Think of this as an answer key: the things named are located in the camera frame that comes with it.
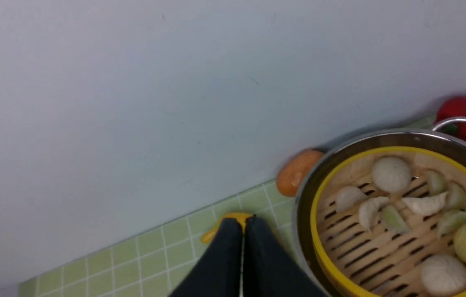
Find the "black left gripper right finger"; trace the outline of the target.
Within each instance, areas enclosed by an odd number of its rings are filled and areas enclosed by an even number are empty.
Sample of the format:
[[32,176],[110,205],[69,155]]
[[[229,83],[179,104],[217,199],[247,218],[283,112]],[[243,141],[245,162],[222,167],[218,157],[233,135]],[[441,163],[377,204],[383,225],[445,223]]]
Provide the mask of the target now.
[[324,297],[259,217],[246,221],[243,294],[245,297]]

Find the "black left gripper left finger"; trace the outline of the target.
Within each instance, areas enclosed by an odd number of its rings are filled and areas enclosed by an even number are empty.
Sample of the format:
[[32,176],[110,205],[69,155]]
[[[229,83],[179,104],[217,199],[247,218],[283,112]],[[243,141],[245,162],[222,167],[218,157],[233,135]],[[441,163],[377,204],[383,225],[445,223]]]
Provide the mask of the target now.
[[225,219],[205,253],[171,297],[238,297],[244,236],[234,219]]

